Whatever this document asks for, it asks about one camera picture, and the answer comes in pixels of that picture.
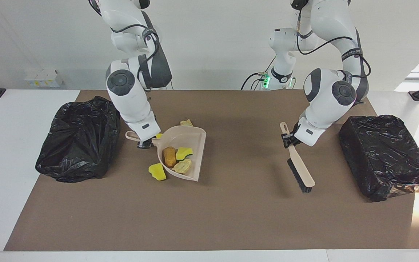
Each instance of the food scrap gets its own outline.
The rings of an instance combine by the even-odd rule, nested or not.
[[[173,168],[177,164],[176,160],[176,149],[169,146],[163,150],[164,165]]]
[[[190,119],[187,119],[186,121],[181,121],[181,126],[193,126],[192,121]]]
[[[191,165],[192,161],[190,159],[185,159],[176,164],[172,170],[179,174],[185,174],[190,169]]]

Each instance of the small white box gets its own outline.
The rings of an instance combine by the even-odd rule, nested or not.
[[[46,75],[43,71],[38,73],[38,76],[35,78],[35,86],[36,87],[48,87],[48,83],[46,83]]]
[[[30,72],[27,73],[27,76],[25,77],[25,83],[28,84],[30,87],[37,87],[35,85],[35,78],[38,76],[38,73]]]
[[[63,84],[63,79],[60,77],[60,75],[57,74],[56,71],[51,71],[48,72],[46,82],[49,87],[61,87]]]

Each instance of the brush bristles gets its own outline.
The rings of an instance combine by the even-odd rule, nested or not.
[[[304,193],[310,193],[312,187],[307,187],[305,185],[305,183],[303,182],[302,178],[300,177],[300,174],[298,173],[297,169],[295,168],[294,163],[292,162],[292,159],[289,159],[287,161],[287,164],[291,168],[292,173],[294,174],[294,177],[297,180],[298,185],[300,186],[300,189],[302,190],[302,192],[304,192]]]

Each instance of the dustpan handle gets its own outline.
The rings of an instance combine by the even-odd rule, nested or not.
[[[133,131],[127,131],[125,133],[125,138],[128,140],[141,142],[141,140],[138,138],[138,135]],[[156,146],[159,144],[159,139],[151,139],[151,141],[153,141],[153,144],[155,144]]]

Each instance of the brown table mat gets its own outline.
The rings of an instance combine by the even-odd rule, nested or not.
[[[86,101],[106,91],[81,91]],[[290,128],[308,103],[302,91],[154,91],[163,130],[190,118],[208,133],[200,181],[148,166],[156,149],[121,135],[103,179],[63,184],[41,175],[5,250],[419,249],[414,195],[370,203],[339,145],[339,124],[298,151],[316,180],[302,194],[279,123]],[[375,115],[369,103],[349,115]],[[123,124],[122,133],[127,131]]]

